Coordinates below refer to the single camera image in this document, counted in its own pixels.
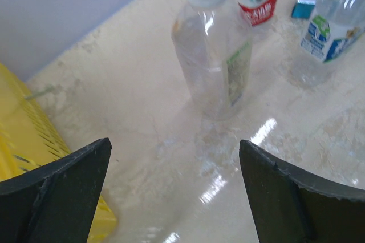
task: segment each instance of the white wall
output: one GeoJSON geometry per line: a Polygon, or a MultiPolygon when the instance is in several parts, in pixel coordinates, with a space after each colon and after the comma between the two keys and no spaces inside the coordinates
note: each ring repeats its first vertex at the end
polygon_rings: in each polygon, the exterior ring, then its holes
{"type": "Polygon", "coordinates": [[[130,0],[0,0],[0,62],[33,76],[130,0]]]}

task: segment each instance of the marble surface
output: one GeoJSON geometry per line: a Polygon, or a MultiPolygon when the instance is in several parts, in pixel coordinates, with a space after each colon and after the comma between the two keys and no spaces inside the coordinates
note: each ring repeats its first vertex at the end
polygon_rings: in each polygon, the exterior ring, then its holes
{"type": "Polygon", "coordinates": [[[326,83],[303,88],[288,71],[304,22],[290,18],[295,0],[278,0],[243,110],[212,123],[194,108],[170,39],[184,1],[133,1],[29,81],[55,86],[39,102],[71,149],[110,137],[110,242],[258,242],[240,139],[365,188],[364,37],[326,83]]]}

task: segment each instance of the tabletop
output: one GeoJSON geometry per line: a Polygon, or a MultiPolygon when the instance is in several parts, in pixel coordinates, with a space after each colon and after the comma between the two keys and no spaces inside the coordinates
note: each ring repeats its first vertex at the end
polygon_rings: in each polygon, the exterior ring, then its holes
{"type": "Polygon", "coordinates": [[[232,120],[195,109],[171,42],[185,0],[134,0],[28,84],[71,149],[109,137],[103,196],[119,218],[110,242],[252,242],[238,161],[248,139],[325,178],[365,188],[364,37],[316,87],[290,76],[305,22],[278,0],[254,44],[244,107],[232,120]]]}

